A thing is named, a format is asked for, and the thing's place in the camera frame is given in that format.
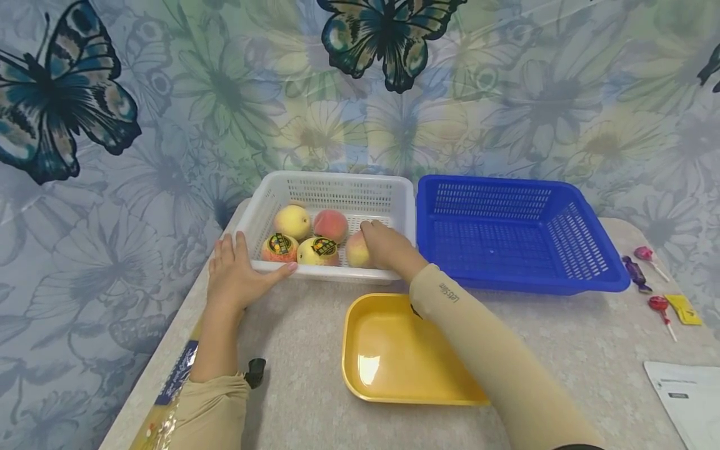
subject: left hand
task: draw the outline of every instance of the left hand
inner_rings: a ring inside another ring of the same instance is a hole
[[[238,319],[247,306],[296,270],[297,263],[288,263],[269,274],[256,272],[250,265],[245,235],[238,231],[233,246],[233,239],[226,234],[215,243],[210,260],[206,315]]]

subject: peach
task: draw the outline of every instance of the peach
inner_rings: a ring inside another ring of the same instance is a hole
[[[297,249],[297,263],[313,266],[340,265],[338,244],[327,238],[310,238]]]
[[[363,269],[375,268],[375,265],[370,259],[370,252],[367,250],[365,236],[363,236],[362,231],[358,231],[348,238],[348,243],[345,245],[345,256],[348,259],[348,265],[350,267]]]
[[[340,211],[323,210],[315,216],[312,231],[316,236],[342,243],[348,235],[348,220]]]
[[[302,240],[310,234],[310,215],[305,208],[291,204],[275,214],[273,226],[278,233]]]
[[[292,263],[297,259],[297,248],[299,246],[294,238],[282,233],[275,233],[263,243],[260,258],[263,261]]]

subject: fruit sticker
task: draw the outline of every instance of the fruit sticker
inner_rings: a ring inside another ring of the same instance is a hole
[[[290,239],[283,236],[282,233],[275,233],[268,239],[268,248],[277,255],[287,255],[290,253],[291,246]]]
[[[338,252],[338,244],[327,238],[315,238],[312,242],[312,251],[320,256],[331,256]]]

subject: hand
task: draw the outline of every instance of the hand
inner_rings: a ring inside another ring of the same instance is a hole
[[[408,284],[429,264],[405,236],[379,220],[365,221],[360,229],[373,264],[397,272]]]
[[[210,281],[207,283],[206,315],[239,318],[242,311],[262,297],[275,284],[297,270],[297,263],[285,264],[269,274],[253,270],[248,257],[245,235],[230,235],[215,243],[215,257],[210,260]]]

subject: yellow plastic tray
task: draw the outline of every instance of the yellow plastic tray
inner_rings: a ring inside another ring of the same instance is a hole
[[[350,306],[343,378],[369,402],[487,405],[490,401],[440,330],[402,294],[368,294]]]

